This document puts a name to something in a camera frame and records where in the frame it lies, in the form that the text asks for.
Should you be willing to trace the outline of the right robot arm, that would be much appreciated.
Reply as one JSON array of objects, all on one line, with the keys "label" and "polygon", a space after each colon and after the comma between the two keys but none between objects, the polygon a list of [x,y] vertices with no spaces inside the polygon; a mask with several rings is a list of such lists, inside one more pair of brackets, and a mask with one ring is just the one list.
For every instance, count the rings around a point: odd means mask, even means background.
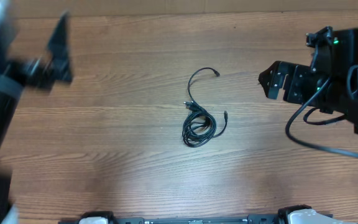
[{"label": "right robot arm", "polygon": [[267,98],[276,99],[283,89],[284,101],[300,105],[285,126],[289,139],[304,147],[358,159],[356,152],[302,141],[290,132],[292,122],[310,106],[304,122],[316,110],[326,114],[336,111],[341,114],[339,117],[313,124],[347,120],[358,134],[358,28],[334,30],[326,26],[316,33],[307,33],[306,45],[314,49],[309,66],[276,61],[260,73],[259,83]]}]

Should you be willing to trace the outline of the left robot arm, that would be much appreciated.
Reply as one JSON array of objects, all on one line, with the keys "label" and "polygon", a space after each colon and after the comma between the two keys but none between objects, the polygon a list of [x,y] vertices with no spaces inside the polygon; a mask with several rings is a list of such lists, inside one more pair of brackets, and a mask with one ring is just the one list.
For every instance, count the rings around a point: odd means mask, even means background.
[{"label": "left robot arm", "polygon": [[[16,36],[11,3],[0,1],[0,147],[25,87],[50,91],[56,81],[73,81],[68,48],[69,16],[68,12],[62,14],[48,42],[50,60],[13,59],[7,56]],[[19,221],[17,208],[9,201],[10,184],[11,174],[0,172],[0,224]]]}]

